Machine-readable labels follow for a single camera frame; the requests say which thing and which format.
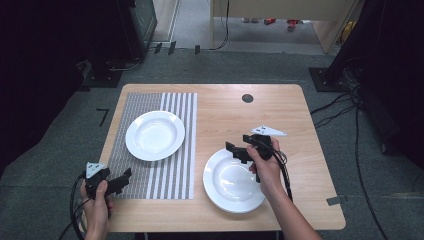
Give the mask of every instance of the wrist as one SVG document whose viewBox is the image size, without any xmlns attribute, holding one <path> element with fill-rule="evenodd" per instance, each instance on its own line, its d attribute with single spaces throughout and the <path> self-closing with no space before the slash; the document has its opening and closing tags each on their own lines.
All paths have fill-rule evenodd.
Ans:
<svg viewBox="0 0 424 240">
<path fill-rule="evenodd" d="M 101 231 L 96 230 L 87 230 L 87 234 L 85 235 L 85 240 L 103 240 L 106 239 L 106 234 Z"/>
<path fill-rule="evenodd" d="M 289 197 L 287 196 L 286 191 L 284 191 L 283 186 L 278 185 L 278 186 L 273 186 L 271 188 L 268 188 L 265 192 L 264 192 L 265 197 L 268 199 L 268 201 L 270 203 L 274 203 L 278 200 L 282 200 L 282 199 L 289 199 Z"/>
</svg>

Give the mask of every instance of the floor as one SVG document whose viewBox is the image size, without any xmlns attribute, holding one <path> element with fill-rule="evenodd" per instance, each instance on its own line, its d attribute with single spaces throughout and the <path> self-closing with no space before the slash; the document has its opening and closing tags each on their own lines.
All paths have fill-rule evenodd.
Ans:
<svg viewBox="0 0 424 240">
<path fill-rule="evenodd" d="M 158 27 L 153 36 L 153 45 L 162 42 L 176 48 L 210 50 L 210 1 L 209 0 L 154 0 Z M 220 46 L 228 26 L 228 42 L 220 50 L 240 52 L 325 54 L 308 20 L 298 24 L 293 32 L 287 31 L 287 22 L 277 19 L 275 23 L 243 23 L 239 18 L 215 18 L 214 48 Z M 339 47 L 329 53 L 336 55 Z"/>
</svg>

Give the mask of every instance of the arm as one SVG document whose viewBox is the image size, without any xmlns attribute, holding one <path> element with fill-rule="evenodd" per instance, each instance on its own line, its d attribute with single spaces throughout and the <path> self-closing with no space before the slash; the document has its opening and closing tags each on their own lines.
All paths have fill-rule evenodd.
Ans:
<svg viewBox="0 0 424 240">
<path fill-rule="evenodd" d="M 272 146 L 275 150 L 280 150 L 279 143 L 274 138 L 272 138 Z M 254 161 L 250 170 L 259 174 L 261 190 L 274 211 L 284 237 L 289 240 L 321 239 L 284 191 L 277 160 L 274 157 L 268 161 L 263 160 L 252 146 L 247 146 L 247 152 Z"/>
<path fill-rule="evenodd" d="M 84 212 L 87 218 L 87 234 L 86 240 L 103 240 L 106 239 L 109 231 L 108 208 L 112 208 L 112 201 L 105 201 L 105 193 L 107 190 L 107 182 L 103 180 L 96 191 L 96 200 L 88 200 L 85 190 L 85 180 L 80 187 L 80 194 L 84 204 Z"/>
</svg>

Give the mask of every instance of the black stand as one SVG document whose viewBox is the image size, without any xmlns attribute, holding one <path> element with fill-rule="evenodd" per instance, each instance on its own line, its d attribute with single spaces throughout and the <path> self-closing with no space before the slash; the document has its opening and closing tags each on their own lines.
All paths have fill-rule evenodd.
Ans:
<svg viewBox="0 0 424 240">
<path fill-rule="evenodd" d="M 312 81 L 317 92 L 350 92 L 349 87 L 342 81 L 333 81 L 327 78 L 328 68 L 309 68 Z"/>
<path fill-rule="evenodd" d="M 121 79 L 122 71 L 107 71 L 96 74 L 92 69 L 84 79 L 83 87 L 116 88 Z"/>
</svg>

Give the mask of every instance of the striped placemat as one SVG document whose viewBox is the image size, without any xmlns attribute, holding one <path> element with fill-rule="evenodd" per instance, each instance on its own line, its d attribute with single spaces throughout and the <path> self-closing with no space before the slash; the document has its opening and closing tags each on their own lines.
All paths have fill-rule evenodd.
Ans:
<svg viewBox="0 0 424 240">
<path fill-rule="evenodd" d="M 125 145 L 130 124 L 150 111 L 168 111 L 178 116 L 185 127 L 185 139 L 171 156 L 159 161 L 135 158 Z M 130 184 L 116 198 L 193 199 L 196 144 L 197 93 L 129 93 L 125 102 L 112 154 L 110 179 L 131 167 Z"/>
</svg>

